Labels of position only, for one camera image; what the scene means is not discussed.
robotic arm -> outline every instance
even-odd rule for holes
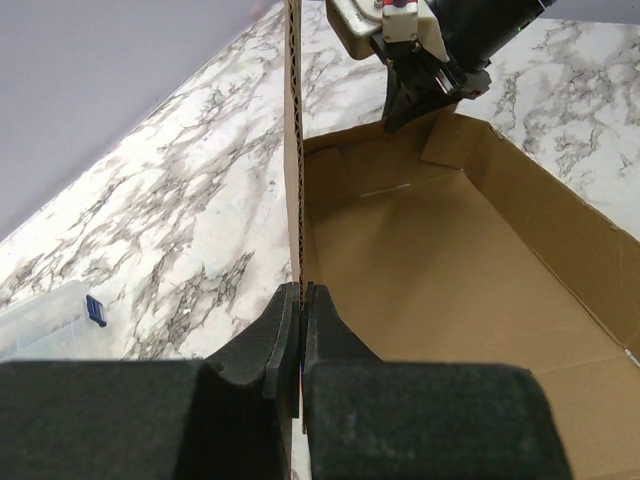
[[[387,66],[385,129],[491,84],[490,59],[556,0],[327,0],[329,23],[349,54]]]

gray marble veining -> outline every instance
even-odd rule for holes
[[[283,38],[278,5],[2,242],[0,307],[85,281],[116,358],[208,355],[255,319],[290,278]],[[348,57],[321,2],[304,3],[302,48],[307,136],[379,119],[386,71]],[[459,111],[640,238],[640,27],[539,20],[491,73]]]

cardboard flap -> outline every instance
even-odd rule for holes
[[[464,169],[471,153],[491,127],[483,121],[453,113],[441,113],[420,160]]]
[[[300,0],[287,0],[284,68],[284,183],[287,201],[291,271],[302,283],[302,101],[300,94]]]

black foam pad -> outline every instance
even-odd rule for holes
[[[526,370],[325,363],[309,375],[314,480],[571,478]]]

corrugated cardboard edge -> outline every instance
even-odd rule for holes
[[[304,285],[302,258],[304,249],[304,185],[301,83],[301,5],[300,0],[286,0],[285,69],[284,69],[284,177],[294,281]]]

